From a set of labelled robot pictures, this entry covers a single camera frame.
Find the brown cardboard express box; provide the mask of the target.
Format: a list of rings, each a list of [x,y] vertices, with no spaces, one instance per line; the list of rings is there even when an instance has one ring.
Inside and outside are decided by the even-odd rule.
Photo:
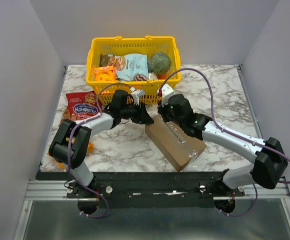
[[[146,125],[145,132],[177,172],[206,149],[203,141],[186,135],[175,123],[164,122],[159,115],[153,120],[153,124]]]

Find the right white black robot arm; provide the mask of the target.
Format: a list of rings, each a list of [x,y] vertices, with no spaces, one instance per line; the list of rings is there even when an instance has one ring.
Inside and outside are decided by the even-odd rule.
[[[279,140],[271,137],[262,140],[236,131],[227,133],[225,127],[217,127],[211,117],[195,113],[182,94],[163,96],[158,102],[158,113],[164,122],[173,122],[188,136],[218,144],[250,162],[247,166],[225,170],[222,179],[215,183],[215,191],[221,196],[249,184],[274,189],[288,165],[282,157]]]

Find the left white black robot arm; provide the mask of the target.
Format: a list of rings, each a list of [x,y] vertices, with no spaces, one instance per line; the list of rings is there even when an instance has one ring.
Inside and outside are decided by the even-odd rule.
[[[60,124],[50,145],[49,155],[65,164],[67,173],[74,180],[67,187],[69,198],[89,198],[99,195],[96,192],[94,175],[84,162],[91,137],[115,128],[122,119],[140,125],[154,123],[145,104],[139,102],[142,95],[143,90],[132,90],[128,93],[118,89],[103,112],[78,122],[66,119]]]

